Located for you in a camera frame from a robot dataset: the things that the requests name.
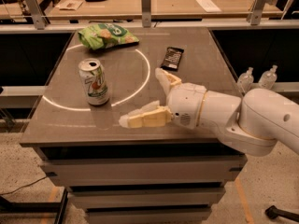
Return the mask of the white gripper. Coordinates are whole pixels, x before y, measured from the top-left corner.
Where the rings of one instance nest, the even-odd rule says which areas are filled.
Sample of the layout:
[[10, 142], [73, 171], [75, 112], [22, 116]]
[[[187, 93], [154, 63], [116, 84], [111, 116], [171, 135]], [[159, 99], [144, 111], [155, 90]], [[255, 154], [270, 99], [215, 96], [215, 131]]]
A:
[[162, 68], [155, 69], [155, 76], [167, 96], [167, 106], [151, 102], [123, 115], [119, 124], [123, 128], [163, 127], [172, 120], [180, 127], [194, 129], [200, 114], [206, 88], [192, 83], [181, 84], [181, 79]]

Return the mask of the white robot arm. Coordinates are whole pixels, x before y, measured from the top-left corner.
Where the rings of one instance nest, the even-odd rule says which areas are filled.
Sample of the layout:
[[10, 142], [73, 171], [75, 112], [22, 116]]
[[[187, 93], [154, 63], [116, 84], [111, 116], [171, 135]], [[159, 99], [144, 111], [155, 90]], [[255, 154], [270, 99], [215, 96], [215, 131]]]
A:
[[119, 119], [124, 128], [163, 127], [168, 122], [205, 128], [235, 150], [253, 156], [269, 154], [280, 142], [299, 153], [299, 104], [266, 89], [253, 89], [244, 97], [209, 91], [183, 83], [162, 68], [155, 76], [166, 95], [166, 105], [151, 102]]

